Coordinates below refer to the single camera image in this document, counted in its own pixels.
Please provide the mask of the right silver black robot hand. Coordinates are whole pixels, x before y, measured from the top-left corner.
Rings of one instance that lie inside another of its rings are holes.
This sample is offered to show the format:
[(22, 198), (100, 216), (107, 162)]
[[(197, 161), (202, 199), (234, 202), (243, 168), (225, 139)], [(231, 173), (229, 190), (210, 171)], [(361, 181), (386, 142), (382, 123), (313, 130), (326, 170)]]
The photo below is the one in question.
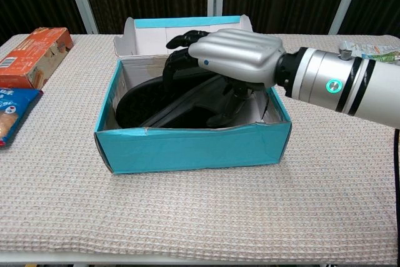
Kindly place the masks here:
[(233, 89), (224, 111), (207, 122), (225, 126), (238, 115), (250, 91), (277, 85), (276, 68), (286, 53), (281, 39), (241, 29), (220, 29), (209, 33), (190, 30), (172, 38), (162, 74), (164, 89), (172, 90), (176, 71), (198, 66), (226, 78)]

